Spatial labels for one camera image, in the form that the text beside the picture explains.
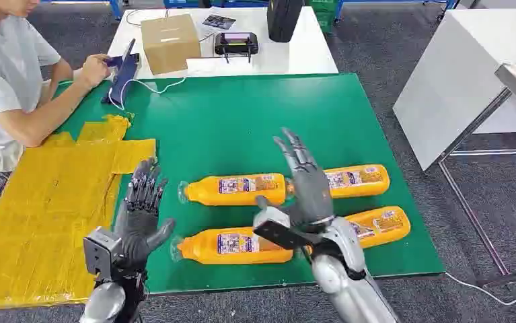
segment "yellow packaging sheet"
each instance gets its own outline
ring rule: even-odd
[[[0,198],[0,308],[87,299],[83,237],[108,227],[121,180],[155,155],[155,140],[123,141],[129,121],[106,116],[26,149]]]

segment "gray carpet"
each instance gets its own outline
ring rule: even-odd
[[[359,74],[446,269],[473,282],[496,275],[495,266],[439,168],[420,170],[392,112],[438,12],[437,5],[346,5],[327,42],[339,70]],[[106,51],[116,28],[102,6],[42,5],[30,20],[74,67],[86,55]],[[480,144],[516,147],[516,135],[479,136],[468,143]],[[506,263],[516,268],[516,157],[490,160],[451,159],[448,165]],[[446,277],[379,284],[403,322],[516,322],[516,305],[500,306]],[[492,291],[516,298],[516,284]],[[81,311],[81,306],[1,310],[0,322],[75,322]],[[151,296],[142,313],[146,322],[338,322],[317,287]]]

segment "man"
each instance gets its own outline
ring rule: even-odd
[[[73,70],[26,20],[39,0],[0,0],[0,172],[12,171],[24,147],[39,146],[109,76],[98,54],[87,58],[81,73],[57,98],[58,82]],[[40,66],[52,65],[42,87]]]

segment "green mat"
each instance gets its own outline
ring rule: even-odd
[[[173,79],[146,80],[158,90]],[[85,121],[120,114],[101,104],[108,83],[82,101],[60,128],[76,137]],[[337,215],[386,205],[406,212],[412,231],[404,239],[365,251],[375,277],[425,275],[444,270],[355,74],[305,76],[201,77],[187,79],[163,95],[132,83],[125,104],[135,114],[125,139],[157,139],[157,154],[169,183],[161,218],[176,219],[173,240],[220,227],[249,226],[257,207],[180,204],[177,186],[210,175],[254,174],[289,169],[273,135],[289,127],[300,135],[323,168],[383,164],[390,189],[382,195],[335,200]],[[119,198],[130,176],[124,176]],[[313,282],[303,255],[284,264],[203,265],[173,260],[167,242],[149,258],[152,293],[241,289]]]

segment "plastic bottle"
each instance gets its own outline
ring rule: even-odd
[[[382,207],[345,217],[352,223],[361,247],[369,248],[404,238],[410,221],[399,207]]]
[[[204,205],[255,205],[263,195],[274,204],[286,199],[286,184],[282,174],[241,176],[209,176],[195,183],[181,182],[178,198],[181,202],[196,201]]]
[[[208,229],[185,238],[177,245],[183,258],[202,264],[264,264],[289,261],[292,250],[285,250],[257,236],[252,227]]]
[[[382,165],[362,165],[325,170],[333,199],[371,196],[384,193],[390,186]]]
[[[349,166],[325,170],[331,196],[334,199],[377,195],[390,185],[382,165]],[[255,205],[256,196],[263,195],[276,205],[293,196],[290,179],[282,174],[241,176],[209,176],[194,183],[181,182],[178,197],[181,202],[196,201],[204,205]]]
[[[399,207],[382,207],[345,217],[357,231],[361,246],[368,248],[399,240],[410,232],[410,222]],[[254,234],[252,227],[208,229],[185,238],[178,245],[180,258],[202,264],[264,264],[289,261],[292,250]]]

